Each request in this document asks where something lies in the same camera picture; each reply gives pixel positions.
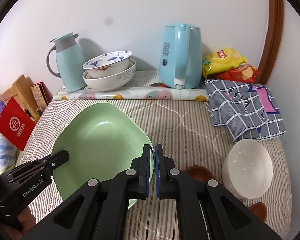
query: metal screw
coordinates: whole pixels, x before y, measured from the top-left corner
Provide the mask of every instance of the metal screw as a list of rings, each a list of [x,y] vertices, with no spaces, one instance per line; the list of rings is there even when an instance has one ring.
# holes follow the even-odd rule
[[[173,168],[173,169],[170,170],[171,175],[178,175],[179,173],[180,173],[180,171],[176,168]]]
[[[88,180],[88,185],[90,186],[90,187],[93,187],[93,186],[95,186],[95,185],[97,185],[98,184],[98,181],[96,180],[96,179],[89,179]]]
[[[217,182],[215,179],[210,179],[210,180],[208,181],[208,185],[209,185],[210,187],[216,187],[216,186],[218,186],[218,182]]]
[[[134,175],[134,174],[136,174],[137,172],[136,172],[136,170],[134,170],[134,169],[128,169],[127,171],[126,171],[126,174],[127,175],[129,175],[129,176],[132,176],[132,175]]]

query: stacked bowl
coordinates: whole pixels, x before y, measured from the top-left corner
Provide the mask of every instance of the stacked bowl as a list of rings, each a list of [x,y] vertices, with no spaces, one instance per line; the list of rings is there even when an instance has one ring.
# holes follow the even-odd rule
[[[123,87],[136,72],[131,51],[114,51],[95,57],[83,65],[84,82],[97,91],[111,91]]]

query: red chip bag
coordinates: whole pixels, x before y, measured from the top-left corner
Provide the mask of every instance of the red chip bag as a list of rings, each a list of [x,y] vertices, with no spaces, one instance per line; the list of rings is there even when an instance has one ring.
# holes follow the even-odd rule
[[[261,73],[256,67],[251,65],[240,65],[236,69],[212,75],[209,78],[238,81],[243,83],[254,83],[256,77]]]
[[[0,114],[2,135],[23,151],[34,127],[34,121],[23,111],[16,100],[11,98]]]

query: white bowl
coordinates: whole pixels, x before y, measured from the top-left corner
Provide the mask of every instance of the white bowl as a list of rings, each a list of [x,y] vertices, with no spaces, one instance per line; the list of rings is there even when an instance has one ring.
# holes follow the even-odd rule
[[[224,186],[239,199],[262,196],[270,187],[272,161],[262,144],[244,139],[228,153],[222,167]]]
[[[93,78],[103,78],[118,74],[129,67],[131,51],[114,51],[102,54],[86,62],[82,68]]]
[[[130,58],[129,68],[118,74],[103,78],[91,78],[87,70],[82,77],[88,87],[97,91],[111,91],[123,87],[128,83],[136,72],[136,61]]]

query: finger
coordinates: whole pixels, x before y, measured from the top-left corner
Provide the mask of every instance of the finger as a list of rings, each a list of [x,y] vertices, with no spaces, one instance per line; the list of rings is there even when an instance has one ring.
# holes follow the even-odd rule
[[[26,231],[28,231],[31,227],[33,227],[36,223],[35,217],[33,214],[30,214],[30,217],[24,221],[21,222],[22,230],[21,233],[24,234]]]
[[[18,230],[7,225],[2,226],[12,240],[21,240],[22,234]]]
[[[20,215],[18,215],[18,220],[20,222],[26,221],[30,216],[31,216],[31,210],[29,207],[26,207],[21,213]]]

